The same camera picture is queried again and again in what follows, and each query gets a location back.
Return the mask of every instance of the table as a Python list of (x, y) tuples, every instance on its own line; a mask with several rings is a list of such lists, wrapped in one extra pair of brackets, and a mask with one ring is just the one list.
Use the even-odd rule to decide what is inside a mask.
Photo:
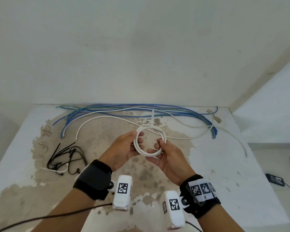
[[(61, 142), (62, 147), (71, 144), (81, 123), (91, 118), (83, 117), (72, 123), (66, 131), (64, 140), (60, 139), (63, 123), (52, 126), (48, 119), (62, 117), (62, 109), (54, 105), (35, 105), (12, 141), (0, 162), (0, 228), (20, 220), (46, 215), (71, 189), (75, 175), (58, 176), (53, 172), (41, 170), (47, 157)], [(208, 108), (190, 107), (206, 113)], [(192, 168), (209, 179), (216, 188), (219, 199), (227, 212), (242, 227), (269, 226), (288, 223), (284, 209), (279, 203), (270, 184), (243, 136), (240, 134), (228, 108), (219, 108), (215, 114), (214, 125), (223, 127), (241, 140), (245, 145), (247, 157), (238, 140), (227, 132), (218, 129), (216, 139), (210, 132), (193, 140), (170, 140), (182, 149)], [(202, 122), (189, 117), (181, 121), (190, 125)], [(147, 119), (135, 120), (146, 123)], [(159, 117), (156, 124), (168, 136), (196, 136), (206, 128), (188, 128), (171, 117)], [(136, 129), (133, 124), (111, 118), (92, 120), (84, 126), (77, 140), (88, 161), (98, 157), (121, 133)], [(146, 133), (145, 146), (150, 147), (155, 134)], [(81, 162), (75, 167), (83, 168)], [(112, 179), (120, 174), (132, 175), (131, 207), (128, 212), (113, 211), (111, 207), (92, 210), (82, 232), (92, 231), (165, 231), (159, 197), (164, 190), (177, 187), (170, 183), (154, 165), (138, 156), (127, 162)], [(186, 219), (199, 226), (197, 220), (185, 213)], [(11, 231), (30, 231), (38, 222), (31, 222)], [(182, 231), (194, 231), (189, 225)]]

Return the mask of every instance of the right hand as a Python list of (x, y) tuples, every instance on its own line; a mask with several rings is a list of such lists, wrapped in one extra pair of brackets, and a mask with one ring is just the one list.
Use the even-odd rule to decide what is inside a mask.
[[(189, 177), (195, 175), (194, 170), (188, 164), (183, 152), (170, 141), (163, 142), (161, 138), (157, 139), (155, 148), (162, 148), (163, 153), (154, 157), (146, 157), (148, 161), (157, 165), (174, 184), (180, 186)], [(147, 153), (155, 153), (157, 150), (148, 149)]]

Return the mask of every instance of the floor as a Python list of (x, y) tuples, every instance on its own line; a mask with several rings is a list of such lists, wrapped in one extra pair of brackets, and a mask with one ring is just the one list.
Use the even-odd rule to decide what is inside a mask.
[[(282, 177), (290, 186), (290, 148), (289, 149), (262, 149), (253, 150), (264, 173)], [(278, 199), (290, 219), (290, 188), (272, 184)], [(246, 229), (247, 232), (290, 232), (290, 224)]]

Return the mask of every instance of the hand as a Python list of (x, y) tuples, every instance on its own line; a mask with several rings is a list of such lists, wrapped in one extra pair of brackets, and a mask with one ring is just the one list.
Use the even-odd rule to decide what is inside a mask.
[[(180, 186), (189, 177), (195, 175), (183, 152), (177, 146), (168, 140), (165, 143), (161, 138), (158, 138), (157, 142), (155, 148), (158, 150), (161, 147), (163, 153), (156, 156), (158, 159), (153, 157), (146, 157), (146, 159), (157, 165), (171, 182)], [(157, 150), (148, 149), (147, 153), (152, 154)]]
[[(107, 164), (113, 172), (122, 167), (133, 156), (139, 155), (133, 145), (136, 137), (136, 130), (122, 134), (116, 138), (111, 146), (100, 156), (99, 161)], [(143, 138), (138, 138), (138, 143), (143, 143)]]

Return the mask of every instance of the forearm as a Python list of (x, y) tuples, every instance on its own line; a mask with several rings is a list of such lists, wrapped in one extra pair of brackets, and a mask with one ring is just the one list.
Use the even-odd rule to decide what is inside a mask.
[[(95, 200), (84, 192), (72, 189), (69, 194), (49, 213), (49, 215), (69, 213), (84, 208), (93, 207)], [(81, 231), (90, 210), (56, 218), (42, 220), (31, 232), (79, 232)]]
[(198, 219), (203, 232), (242, 232), (244, 231), (224, 210), (217, 204), (205, 215)]

